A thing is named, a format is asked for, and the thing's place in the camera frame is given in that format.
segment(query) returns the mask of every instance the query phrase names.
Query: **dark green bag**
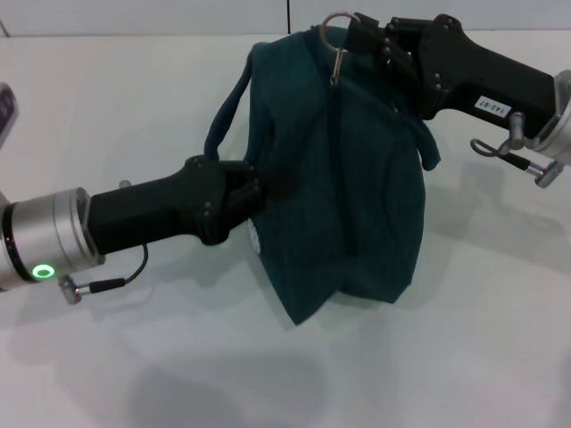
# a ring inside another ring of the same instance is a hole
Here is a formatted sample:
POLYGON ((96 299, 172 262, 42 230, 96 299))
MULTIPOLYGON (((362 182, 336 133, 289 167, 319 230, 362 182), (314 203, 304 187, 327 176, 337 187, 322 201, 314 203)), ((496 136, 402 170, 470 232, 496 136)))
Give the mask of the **dark green bag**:
MULTIPOLYGON (((327 38, 343 42, 345 31, 327 38)), ((296 324, 335 292, 395 302, 410 284, 422 240, 426 170, 440 160, 424 123, 375 72, 348 55, 339 86, 319 28, 256 45, 215 118, 205 155, 217 160, 251 80, 245 159, 261 173, 293 170, 299 189, 252 219, 260 257, 296 324)))

